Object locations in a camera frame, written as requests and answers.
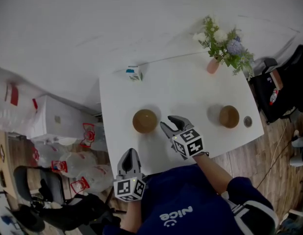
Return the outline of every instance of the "pink vase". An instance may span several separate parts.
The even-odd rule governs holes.
[[[207,72],[210,74],[214,74],[217,71],[219,64],[220,63],[217,61],[216,58],[211,59],[209,64],[207,65]]]

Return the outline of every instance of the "white wall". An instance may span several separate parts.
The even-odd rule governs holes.
[[[256,59],[303,42],[303,0],[0,0],[0,67],[99,110],[100,72],[202,51],[191,34],[207,14]]]

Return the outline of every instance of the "brown bowl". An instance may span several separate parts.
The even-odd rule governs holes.
[[[237,109],[235,109],[231,105],[227,105],[223,107],[219,114],[219,121],[226,128],[234,128],[238,125],[240,120],[239,113]]]
[[[147,109],[138,111],[133,117],[133,126],[142,134],[152,132],[157,126],[156,114]]]

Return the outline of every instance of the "small carton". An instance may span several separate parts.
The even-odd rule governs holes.
[[[140,70],[139,66],[128,66],[126,70],[126,74],[129,76],[131,81],[142,81],[143,74]]]

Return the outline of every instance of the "navy blue shirt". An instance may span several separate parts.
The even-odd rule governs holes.
[[[227,191],[235,204],[254,200],[273,209],[248,178],[232,179]],[[196,164],[171,169],[148,181],[142,199],[142,221],[138,235],[242,234],[229,204]],[[103,234],[132,233],[106,226]]]

